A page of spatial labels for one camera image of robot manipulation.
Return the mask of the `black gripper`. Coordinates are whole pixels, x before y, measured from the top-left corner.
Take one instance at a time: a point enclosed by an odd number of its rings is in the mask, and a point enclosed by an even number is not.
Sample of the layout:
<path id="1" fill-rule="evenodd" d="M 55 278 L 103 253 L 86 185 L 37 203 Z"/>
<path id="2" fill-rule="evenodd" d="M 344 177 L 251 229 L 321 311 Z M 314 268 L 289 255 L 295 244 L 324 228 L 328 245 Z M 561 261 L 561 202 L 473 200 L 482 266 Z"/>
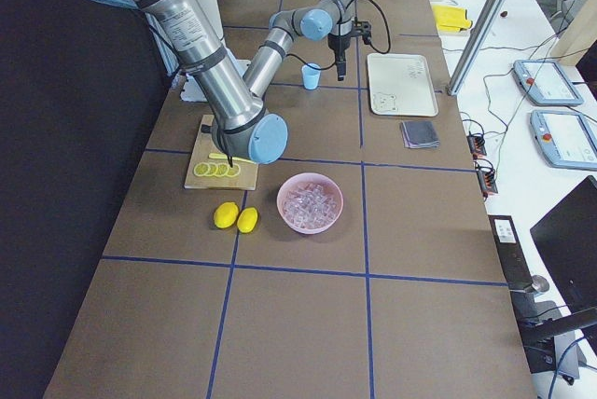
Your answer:
<path id="1" fill-rule="evenodd" d="M 334 53 L 334 66 L 337 79 L 346 77 L 346 50 L 351 46 L 354 37 L 362 37 L 366 44 L 370 44 L 371 25 L 368 21 L 357 19 L 348 20 L 332 28 L 327 35 L 327 45 Z"/>

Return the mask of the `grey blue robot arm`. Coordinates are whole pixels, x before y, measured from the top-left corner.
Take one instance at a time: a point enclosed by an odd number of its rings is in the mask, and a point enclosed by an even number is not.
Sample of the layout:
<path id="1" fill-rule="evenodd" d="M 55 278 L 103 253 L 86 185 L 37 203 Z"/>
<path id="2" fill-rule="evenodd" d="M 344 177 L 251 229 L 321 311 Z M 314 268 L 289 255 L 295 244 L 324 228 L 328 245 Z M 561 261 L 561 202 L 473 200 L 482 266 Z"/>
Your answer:
<path id="1" fill-rule="evenodd" d="M 339 79 L 346 75 L 345 51 L 353 38 L 370 40 L 368 22 L 355 16 L 355 0 L 319 0 L 311 7 L 281 11 L 244 73 L 240 73 L 198 0 L 91 0 L 152 15 L 169 38 L 182 70 L 200 86 L 215 116 L 215 146 L 228 158 L 269 164 L 285 151 L 288 127 L 268 111 L 262 97 L 295 40 L 325 39 L 334 52 Z"/>

